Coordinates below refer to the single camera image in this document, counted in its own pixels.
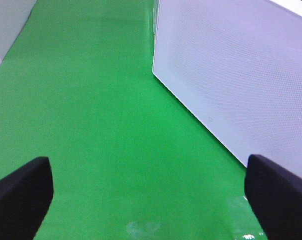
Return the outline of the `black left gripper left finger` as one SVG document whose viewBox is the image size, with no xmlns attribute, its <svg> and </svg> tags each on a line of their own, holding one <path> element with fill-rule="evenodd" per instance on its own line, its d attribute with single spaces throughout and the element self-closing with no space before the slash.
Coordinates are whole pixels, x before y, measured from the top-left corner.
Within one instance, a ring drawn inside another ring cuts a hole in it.
<svg viewBox="0 0 302 240">
<path fill-rule="evenodd" d="M 0 240 L 32 240 L 53 199 L 49 158 L 37 157 L 0 180 Z"/>
</svg>

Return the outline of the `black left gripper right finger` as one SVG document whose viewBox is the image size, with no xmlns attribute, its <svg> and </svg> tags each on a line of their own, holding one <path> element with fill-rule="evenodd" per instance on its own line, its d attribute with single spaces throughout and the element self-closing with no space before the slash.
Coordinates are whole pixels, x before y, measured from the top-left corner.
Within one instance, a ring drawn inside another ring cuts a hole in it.
<svg viewBox="0 0 302 240">
<path fill-rule="evenodd" d="M 270 240 L 302 240 L 302 178 L 259 155 L 249 156 L 244 190 Z"/>
</svg>

